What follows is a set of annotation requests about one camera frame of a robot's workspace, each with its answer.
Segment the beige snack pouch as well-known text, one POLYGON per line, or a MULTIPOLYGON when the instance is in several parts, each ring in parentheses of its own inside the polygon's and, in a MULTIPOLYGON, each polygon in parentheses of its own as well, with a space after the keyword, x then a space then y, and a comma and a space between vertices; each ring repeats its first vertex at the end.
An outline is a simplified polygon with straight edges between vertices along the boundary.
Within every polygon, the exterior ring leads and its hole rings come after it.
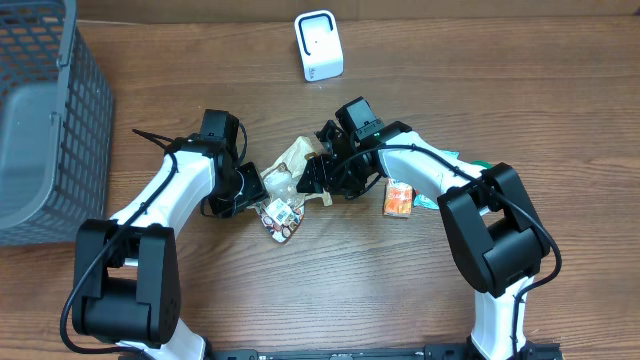
POLYGON ((271 238, 279 244, 286 243, 298 229, 304 218, 307 200, 320 198, 326 207, 333 204, 331 195, 326 191, 302 194, 296 190, 308 156, 315 155, 311 140, 306 136, 299 136, 260 174, 268 197, 252 205, 252 208, 256 210, 271 238))

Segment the orange tissue pack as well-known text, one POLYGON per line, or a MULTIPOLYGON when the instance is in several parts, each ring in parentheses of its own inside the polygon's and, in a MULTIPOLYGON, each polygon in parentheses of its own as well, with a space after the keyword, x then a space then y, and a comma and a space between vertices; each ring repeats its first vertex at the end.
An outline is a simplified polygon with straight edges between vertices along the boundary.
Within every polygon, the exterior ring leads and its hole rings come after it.
POLYGON ((413 207, 413 188, 401 181, 389 178, 385 185, 383 214, 408 218, 413 207))

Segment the teal packet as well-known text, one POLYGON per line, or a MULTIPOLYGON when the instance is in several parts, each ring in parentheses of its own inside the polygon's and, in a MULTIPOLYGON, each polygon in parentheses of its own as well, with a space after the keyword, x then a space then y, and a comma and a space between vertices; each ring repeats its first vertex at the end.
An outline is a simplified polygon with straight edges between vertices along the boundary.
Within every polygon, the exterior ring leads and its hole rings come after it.
MULTIPOLYGON (((459 157, 459 153, 451 150, 442 150, 442 153, 446 156, 457 159, 459 157)), ((429 210, 438 210, 439 207, 437 203, 428 198, 427 196, 420 193, 418 190, 414 190, 414 198, 413 198, 413 206, 414 207, 423 207, 429 210)))

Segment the green lid small jar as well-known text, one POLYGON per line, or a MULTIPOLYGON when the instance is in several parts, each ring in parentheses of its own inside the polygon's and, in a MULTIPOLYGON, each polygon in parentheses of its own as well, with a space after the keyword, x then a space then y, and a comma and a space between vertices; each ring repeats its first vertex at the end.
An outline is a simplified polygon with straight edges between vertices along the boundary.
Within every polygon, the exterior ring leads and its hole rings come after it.
POLYGON ((492 164, 490 164, 490 163, 488 163, 488 162, 481 161, 481 160, 473 161, 473 162, 471 162, 471 164, 473 164, 473 165, 477 165, 477 166, 481 166, 481 167, 483 167, 484 169, 490 169, 490 168, 492 168, 492 167, 494 166, 494 165, 492 165, 492 164))

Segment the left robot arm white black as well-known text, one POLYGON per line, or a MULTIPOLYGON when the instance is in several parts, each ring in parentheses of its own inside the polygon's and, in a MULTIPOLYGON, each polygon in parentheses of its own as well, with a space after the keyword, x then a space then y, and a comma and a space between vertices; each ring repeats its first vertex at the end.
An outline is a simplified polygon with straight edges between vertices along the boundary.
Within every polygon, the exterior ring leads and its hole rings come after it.
POLYGON ((176 239, 193 211, 232 218, 268 193, 237 143, 244 125, 227 111, 206 110, 186 137, 140 135, 162 148, 163 163, 128 206, 79 227, 60 338, 78 354, 212 359, 210 342, 181 318, 176 239))

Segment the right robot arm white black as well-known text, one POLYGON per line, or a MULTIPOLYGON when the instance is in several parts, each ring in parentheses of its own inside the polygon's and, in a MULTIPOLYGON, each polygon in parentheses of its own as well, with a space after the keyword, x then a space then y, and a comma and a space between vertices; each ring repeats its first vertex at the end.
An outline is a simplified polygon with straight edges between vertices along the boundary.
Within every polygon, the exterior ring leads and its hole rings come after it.
POLYGON ((511 166, 449 156, 402 122, 384 124, 362 97, 337 110, 316 136, 326 151, 308 159, 298 192, 353 200, 385 177, 438 206, 454 262, 475 291, 475 321, 465 343, 429 345, 425 358, 561 358, 558 346, 524 335, 527 295, 552 279, 536 277, 541 262, 560 252, 511 166))

